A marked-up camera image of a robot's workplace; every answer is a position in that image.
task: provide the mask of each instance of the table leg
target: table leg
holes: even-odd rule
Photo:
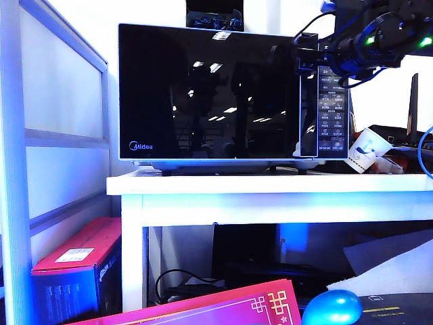
[[[147,306],[147,228],[142,227],[143,197],[122,196],[123,311]]]

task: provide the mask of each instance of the green led light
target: green led light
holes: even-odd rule
[[[365,44],[366,44],[366,45],[370,45],[370,44],[372,44],[372,43],[374,43],[374,36],[369,37],[369,38],[365,41]]]
[[[425,39],[423,39],[421,41],[421,43],[419,44],[419,47],[424,47],[427,45],[431,45],[433,43],[433,39],[431,37],[426,37]]]

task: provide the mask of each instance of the midea logo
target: midea logo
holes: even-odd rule
[[[131,149],[132,151],[136,151],[136,150],[153,150],[154,147],[153,146],[149,146],[147,144],[139,144],[136,141],[131,141],[131,142],[129,142],[129,149]]]

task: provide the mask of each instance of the blue cable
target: blue cable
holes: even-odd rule
[[[431,179],[433,179],[433,175],[431,174],[431,172],[429,172],[426,168],[426,166],[424,166],[424,163],[422,162],[422,157],[421,157],[421,149],[422,149],[422,144],[424,142],[424,140],[426,139],[427,135],[429,135],[430,132],[433,131],[433,127],[430,127],[421,137],[419,143],[418,143],[418,151],[417,151],[417,155],[418,155],[418,162],[419,165],[421,166],[422,170],[424,171],[424,173],[427,174],[428,177],[430,177]]]

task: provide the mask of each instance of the red box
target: red box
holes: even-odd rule
[[[120,218],[99,217],[31,271],[37,324],[122,311]]]

